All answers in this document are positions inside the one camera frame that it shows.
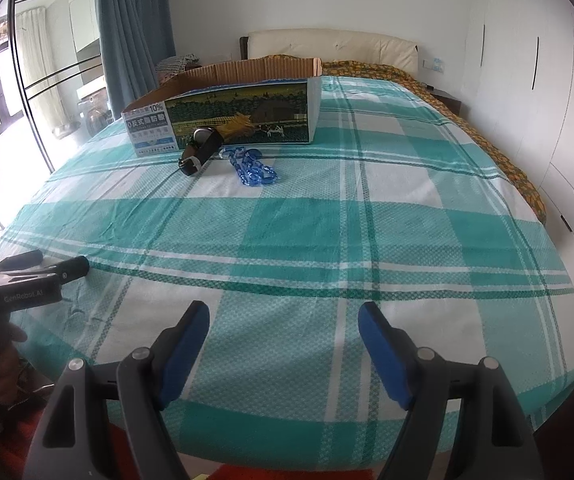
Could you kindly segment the blue-grey curtain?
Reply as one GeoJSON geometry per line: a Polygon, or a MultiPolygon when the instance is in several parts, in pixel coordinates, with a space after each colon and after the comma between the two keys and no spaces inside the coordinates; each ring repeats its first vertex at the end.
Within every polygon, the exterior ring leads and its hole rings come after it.
{"type": "Polygon", "coordinates": [[[169,0],[95,0],[114,118],[158,88],[157,64],[175,54],[169,0]]]}

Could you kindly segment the open cardboard box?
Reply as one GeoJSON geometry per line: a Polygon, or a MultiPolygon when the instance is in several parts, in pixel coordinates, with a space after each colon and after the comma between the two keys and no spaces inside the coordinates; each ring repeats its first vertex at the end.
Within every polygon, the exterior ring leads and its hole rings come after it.
{"type": "Polygon", "coordinates": [[[137,156],[180,152],[203,127],[226,144],[313,141],[321,102],[319,58],[266,56],[188,70],[122,110],[137,156]]]}

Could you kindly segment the dark wooden nightstand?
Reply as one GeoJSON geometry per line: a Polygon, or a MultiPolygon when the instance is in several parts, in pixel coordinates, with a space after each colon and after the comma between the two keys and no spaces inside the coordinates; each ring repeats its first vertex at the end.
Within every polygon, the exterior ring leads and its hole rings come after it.
{"type": "Polygon", "coordinates": [[[445,92],[444,90],[439,90],[434,87],[428,87],[427,90],[434,98],[444,103],[444,105],[449,110],[451,110],[451,112],[454,115],[461,116],[461,110],[462,110],[461,100],[456,99],[455,96],[452,96],[452,94],[445,92]]]}

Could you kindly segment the washing machine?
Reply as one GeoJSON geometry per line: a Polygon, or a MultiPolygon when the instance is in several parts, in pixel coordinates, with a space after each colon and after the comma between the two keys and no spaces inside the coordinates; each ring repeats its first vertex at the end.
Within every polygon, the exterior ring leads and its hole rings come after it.
{"type": "Polygon", "coordinates": [[[78,101],[78,111],[90,136],[96,136],[113,122],[105,88],[100,88],[78,101]]]}

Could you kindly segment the white built-in wardrobe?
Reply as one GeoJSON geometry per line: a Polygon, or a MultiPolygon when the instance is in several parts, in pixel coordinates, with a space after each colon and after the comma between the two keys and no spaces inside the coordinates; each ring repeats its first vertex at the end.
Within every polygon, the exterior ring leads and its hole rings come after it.
{"type": "Polygon", "coordinates": [[[543,196],[546,229],[574,283],[574,7],[468,0],[466,117],[543,196]]]}

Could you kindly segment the black wrist watch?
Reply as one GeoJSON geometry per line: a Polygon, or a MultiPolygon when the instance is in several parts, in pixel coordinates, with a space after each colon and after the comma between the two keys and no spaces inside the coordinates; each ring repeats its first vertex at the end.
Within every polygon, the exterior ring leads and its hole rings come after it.
{"type": "Polygon", "coordinates": [[[223,136],[214,127],[203,126],[195,129],[179,159],[180,170],[187,177],[198,174],[223,144],[223,136]]]}

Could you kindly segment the teal plaid tablecloth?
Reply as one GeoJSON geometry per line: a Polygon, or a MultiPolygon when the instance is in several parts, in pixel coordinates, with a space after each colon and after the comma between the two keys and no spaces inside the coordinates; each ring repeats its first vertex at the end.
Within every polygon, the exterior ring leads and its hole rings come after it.
{"type": "Polygon", "coordinates": [[[440,356],[502,365],[530,422],[574,388],[574,286],[510,178],[455,122],[390,81],[326,77],[314,139],[263,148],[277,180],[215,157],[137,157],[123,124],[87,142],[10,223],[0,256],[92,269],[14,315],[55,378],[151,344],[195,300],[208,337],[165,410],[176,448],[214,462],[373,466],[403,411],[357,328],[366,301],[440,356]]]}

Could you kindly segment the cream padded headboard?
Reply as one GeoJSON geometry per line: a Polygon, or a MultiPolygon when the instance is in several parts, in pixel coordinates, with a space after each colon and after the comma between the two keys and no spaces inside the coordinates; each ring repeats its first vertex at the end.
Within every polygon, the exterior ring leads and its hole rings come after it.
{"type": "Polygon", "coordinates": [[[290,55],[323,62],[357,61],[388,65],[417,78],[418,47],[413,41],[372,32],[327,28],[271,29],[239,38],[240,56],[290,55]]]}

